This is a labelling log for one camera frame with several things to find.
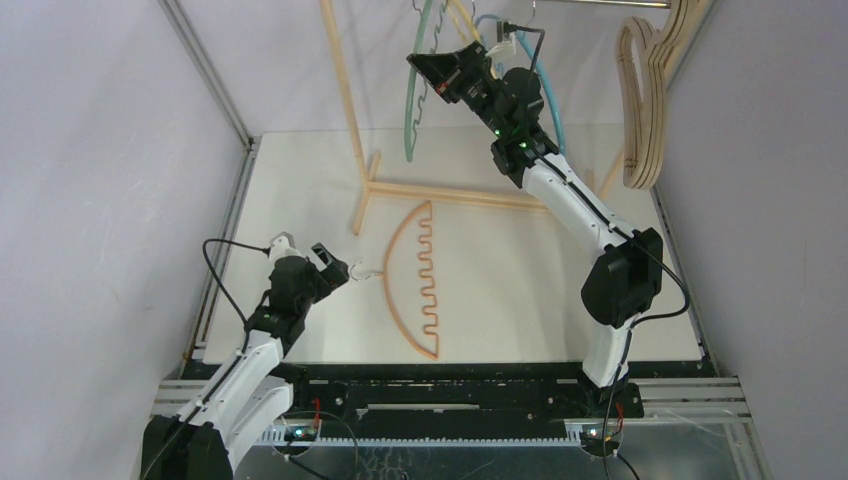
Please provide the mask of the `yellow wire hanger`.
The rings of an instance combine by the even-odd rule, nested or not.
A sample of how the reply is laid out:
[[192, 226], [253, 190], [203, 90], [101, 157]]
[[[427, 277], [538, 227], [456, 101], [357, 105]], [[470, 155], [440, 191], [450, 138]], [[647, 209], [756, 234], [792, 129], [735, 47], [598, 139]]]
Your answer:
[[465, 6], [460, 1], [448, 0], [447, 7], [460, 38], [464, 41], [473, 39], [474, 41], [483, 43], [479, 31], [473, 24], [471, 13]]

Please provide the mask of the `green wire hanger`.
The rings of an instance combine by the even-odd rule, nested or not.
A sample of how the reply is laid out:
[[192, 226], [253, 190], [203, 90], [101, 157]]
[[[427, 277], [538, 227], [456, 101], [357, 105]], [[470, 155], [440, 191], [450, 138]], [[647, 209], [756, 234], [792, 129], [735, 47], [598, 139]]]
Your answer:
[[[423, 53], [425, 47], [425, 37], [428, 32], [432, 35], [432, 45], [430, 53], [434, 53], [439, 44], [440, 34], [444, 25], [444, 16], [448, 8], [447, 1], [423, 1], [420, 6], [416, 1], [412, 2], [413, 10], [418, 13], [419, 20], [415, 29], [415, 38], [413, 43], [413, 54]], [[427, 98], [427, 93], [418, 94], [416, 86], [418, 85], [418, 73], [411, 67], [407, 80], [404, 124], [403, 124], [403, 139], [404, 139], [404, 155], [407, 163], [412, 163], [414, 160], [415, 147], [418, 140], [418, 127], [423, 117], [423, 106]]]

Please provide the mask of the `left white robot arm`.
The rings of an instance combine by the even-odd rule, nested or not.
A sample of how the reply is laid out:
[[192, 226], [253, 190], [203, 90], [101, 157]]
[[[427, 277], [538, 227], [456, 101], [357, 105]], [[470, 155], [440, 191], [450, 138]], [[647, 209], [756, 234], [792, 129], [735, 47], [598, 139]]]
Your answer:
[[241, 315], [240, 346], [176, 413], [153, 416], [144, 431], [142, 479], [231, 479], [271, 423], [305, 414], [311, 388], [296, 379], [266, 382], [304, 332], [311, 307], [350, 279], [346, 262], [321, 243], [315, 264], [286, 233], [261, 248], [269, 286]]

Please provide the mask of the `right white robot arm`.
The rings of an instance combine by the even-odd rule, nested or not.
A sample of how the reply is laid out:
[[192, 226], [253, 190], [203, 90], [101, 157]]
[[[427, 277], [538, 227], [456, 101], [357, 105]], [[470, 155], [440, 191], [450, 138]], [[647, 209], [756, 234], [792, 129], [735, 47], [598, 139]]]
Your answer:
[[662, 288], [663, 240], [619, 218], [573, 171], [539, 122], [544, 106], [539, 75], [515, 67], [503, 77], [479, 42], [448, 53], [412, 53], [412, 70], [446, 103], [463, 103], [494, 134], [498, 171], [543, 204], [589, 254], [592, 267], [580, 298], [594, 320], [582, 370], [589, 382], [578, 402], [592, 416], [618, 400], [613, 385], [626, 375], [628, 332]]

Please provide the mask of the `orange wire hanger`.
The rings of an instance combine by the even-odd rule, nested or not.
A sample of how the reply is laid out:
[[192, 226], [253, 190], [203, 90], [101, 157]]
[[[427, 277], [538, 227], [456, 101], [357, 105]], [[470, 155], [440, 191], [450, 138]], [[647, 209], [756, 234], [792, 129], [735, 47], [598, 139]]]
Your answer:
[[[434, 276], [433, 221], [434, 207], [430, 200], [423, 201], [407, 213], [387, 242], [381, 258], [380, 270], [369, 273], [367, 278], [380, 279], [390, 318], [407, 344], [427, 360], [438, 361], [441, 358], [441, 338], [437, 282]], [[420, 231], [419, 235], [415, 237], [417, 245], [415, 260], [419, 264], [419, 268], [416, 270], [416, 278], [421, 283], [418, 294], [422, 299], [419, 311], [424, 319], [424, 323], [420, 326], [420, 334], [416, 334], [410, 329], [401, 314], [392, 290], [390, 271], [393, 256], [401, 237], [412, 225], [415, 225]]]

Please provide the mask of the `blue wire hanger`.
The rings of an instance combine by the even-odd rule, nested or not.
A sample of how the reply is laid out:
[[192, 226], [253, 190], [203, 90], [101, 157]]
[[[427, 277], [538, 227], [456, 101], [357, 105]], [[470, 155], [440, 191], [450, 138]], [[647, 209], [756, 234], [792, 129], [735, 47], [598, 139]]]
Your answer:
[[[525, 38], [524, 34], [519, 34], [517, 40], [525, 51], [525, 54], [529, 58], [532, 58], [536, 51], [540, 49], [540, 46], [531, 47], [529, 41]], [[561, 152], [565, 152], [567, 146], [566, 136], [560, 115], [559, 102], [556, 97], [555, 90], [552, 86], [552, 83], [544, 65], [540, 61], [537, 62], [535, 71], [539, 76], [541, 86], [545, 95], [546, 105], [548, 107], [548, 111], [555, 130], [557, 145]]]

